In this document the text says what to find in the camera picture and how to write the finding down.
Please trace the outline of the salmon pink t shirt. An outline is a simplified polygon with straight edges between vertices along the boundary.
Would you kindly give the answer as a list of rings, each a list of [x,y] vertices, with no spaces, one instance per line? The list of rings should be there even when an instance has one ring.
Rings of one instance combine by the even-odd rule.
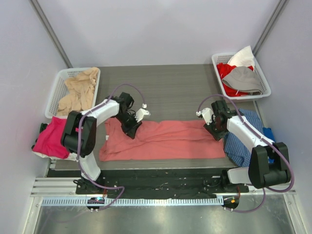
[[[105,122],[108,139],[100,161],[225,158],[223,141],[204,128],[204,120],[144,121],[135,138],[126,136],[116,118]]]

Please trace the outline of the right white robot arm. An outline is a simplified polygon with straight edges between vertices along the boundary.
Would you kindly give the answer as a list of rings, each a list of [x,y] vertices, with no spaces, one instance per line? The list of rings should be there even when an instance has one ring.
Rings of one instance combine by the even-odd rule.
[[[223,191],[232,192],[238,183],[251,184],[257,189],[271,189],[286,183],[293,185],[287,146],[265,137],[238,108],[231,110],[224,100],[218,100],[210,108],[198,110],[196,115],[204,119],[204,128],[215,140],[221,140],[227,133],[234,134],[251,153],[247,168],[230,169],[220,180]]]

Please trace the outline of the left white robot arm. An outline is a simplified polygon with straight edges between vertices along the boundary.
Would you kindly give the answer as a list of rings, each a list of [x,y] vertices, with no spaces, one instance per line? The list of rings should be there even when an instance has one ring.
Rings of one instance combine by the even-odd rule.
[[[109,96],[102,103],[87,111],[71,111],[66,119],[61,136],[61,144],[69,152],[76,154],[81,171],[80,182],[87,184],[92,194],[100,194],[104,188],[104,177],[94,156],[97,127],[110,118],[116,118],[122,132],[134,139],[142,121],[132,113],[134,99],[128,93]]]

